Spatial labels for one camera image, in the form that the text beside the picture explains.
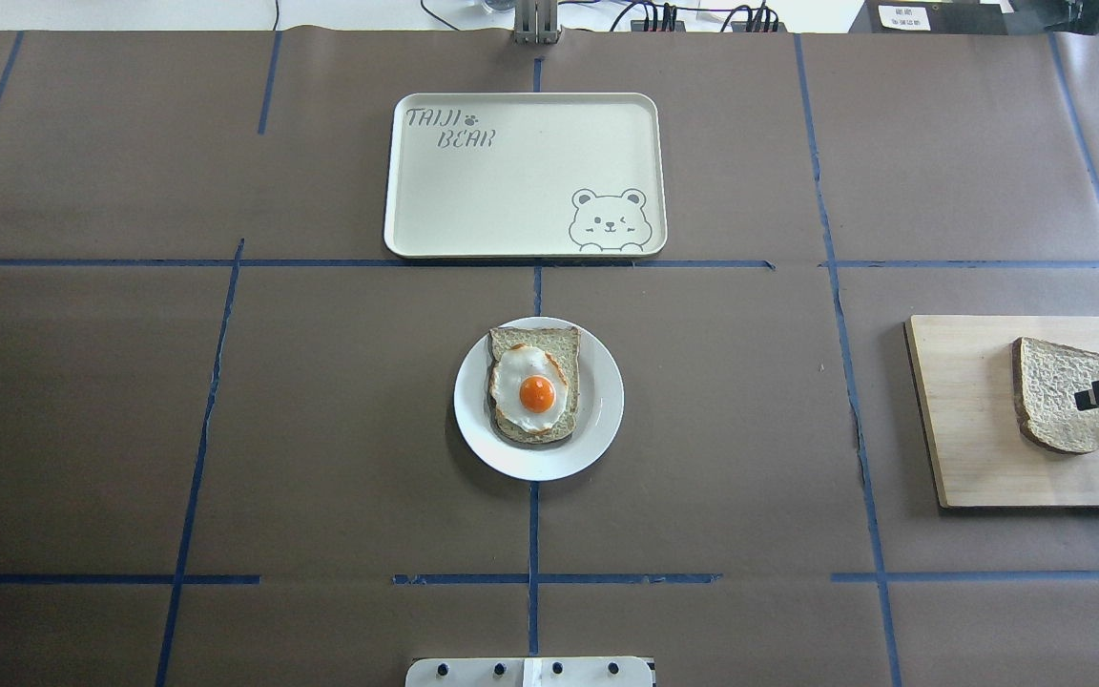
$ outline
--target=round plate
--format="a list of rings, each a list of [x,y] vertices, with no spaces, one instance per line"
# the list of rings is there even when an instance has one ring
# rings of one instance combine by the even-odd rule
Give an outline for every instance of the round plate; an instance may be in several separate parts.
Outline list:
[[[622,424],[625,391],[622,373],[591,332],[557,318],[523,318],[500,326],[579,328],[579,406],[575,431],[553,444],[519,444],[500,434],[489,410],[489,334],[477,340],[457,373],[453,406],[457,424],[477,457],[498,473],[545,481],[579,473],[610,447]]]

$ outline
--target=white floor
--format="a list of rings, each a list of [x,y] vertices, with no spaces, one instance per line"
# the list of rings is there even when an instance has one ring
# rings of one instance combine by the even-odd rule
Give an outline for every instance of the white floor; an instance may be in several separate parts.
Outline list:
[[[511,26],[511,12],[489,13],[481,0],[424,0],[428,8],[469,27]],[[999,3],[1000,0],[981,0]],[[418,0],[278,0],[278,27],[321,25],[338,30],[433,30]],[[681,8],[736,5],[729,0],[681,0]],[[625,3],[563,4],[563,25],[608,31]],[[846,33],[863,0],[776,0],[793,32]],[[633,10],[628,18],[641,16]],[[688,31],[719,31],[723,12],[681,12]],[[269,31],[274,0],[0,0],[0,30],[54,31]]]

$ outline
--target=bear ear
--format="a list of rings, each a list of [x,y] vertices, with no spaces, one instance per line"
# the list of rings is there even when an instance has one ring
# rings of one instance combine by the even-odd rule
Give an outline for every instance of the bear ear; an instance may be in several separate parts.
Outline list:
[[[571,201],[571,203],[575,203],[575,207],[577,208],[577,207],[580,207],[584,203],[586,203],[586,201],[589,201],[589,200],[592,200],[592,199],[596,199],[596,198],[597,198],[597,192],[596,191],[589,190],[589,188],[580,188],[579,191],[575,192],[575,196],[570,197],[570,201]]]
[[[622,197],[640,208],[647,201],[647,197],[642,195],[642,191],[639,191],[637,188],[626,188],[626,190],[622,191]]]

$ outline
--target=bread slice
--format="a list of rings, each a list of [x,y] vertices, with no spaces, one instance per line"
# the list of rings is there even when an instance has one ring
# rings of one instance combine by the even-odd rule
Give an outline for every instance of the bread slice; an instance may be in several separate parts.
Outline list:
[[[495,413],[495,425],[503,436],[522,444],[550,444],[553,441],[566,439],[571,431],[575,431],[575,414],[579,409],[579,328],[520,329],[500,326],[490,330],[491,379],[495,375],[495,362],[515,344],[536,346],[545,353],[550,353],[554,361],[558,362],[564,377],[567,378],[567,407],[563,409],[558,422],[541,434],[531,434],[520,430],[500,413]],[[493,407],[495,400],[491,399],[491,409]]]
[[[1022,336],[1012,343],[1011,359],[1021,433],[1051,452],[1099,448],[1099,409],[1077,409],[1074,400],[1099,379],[1099,353]]]

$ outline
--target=fried egg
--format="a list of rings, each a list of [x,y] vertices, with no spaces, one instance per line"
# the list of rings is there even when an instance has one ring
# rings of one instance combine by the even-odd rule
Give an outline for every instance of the fried egg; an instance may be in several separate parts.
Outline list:
[[[567,409],[567,375],[550,353],[517,343],[495,364],[489,395],[500,417],[529,434],[544,434]]]

